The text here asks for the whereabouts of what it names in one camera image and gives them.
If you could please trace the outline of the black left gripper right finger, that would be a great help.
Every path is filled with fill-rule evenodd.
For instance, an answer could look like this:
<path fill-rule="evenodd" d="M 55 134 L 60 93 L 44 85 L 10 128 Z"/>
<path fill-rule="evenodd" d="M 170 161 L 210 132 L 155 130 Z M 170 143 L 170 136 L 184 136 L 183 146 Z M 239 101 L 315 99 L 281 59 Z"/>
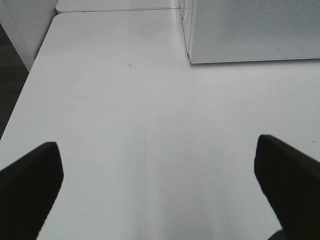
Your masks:
<path fill-rule="evenodd" d="M 320 238 L 320 163 L 272 135 L 260 135 L 254 174 L 282 229 L 272 240 Z"/>

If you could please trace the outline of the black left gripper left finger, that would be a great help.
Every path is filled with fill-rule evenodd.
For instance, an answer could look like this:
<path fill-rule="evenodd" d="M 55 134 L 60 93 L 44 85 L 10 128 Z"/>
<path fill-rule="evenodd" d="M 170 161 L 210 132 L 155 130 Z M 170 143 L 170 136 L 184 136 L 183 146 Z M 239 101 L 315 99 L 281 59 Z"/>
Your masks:
<path fill-rule="evenodd" d="M 0 171 L 0 238 L 35 240 L 64 179 L 56 142 L 45 142 Z"/>

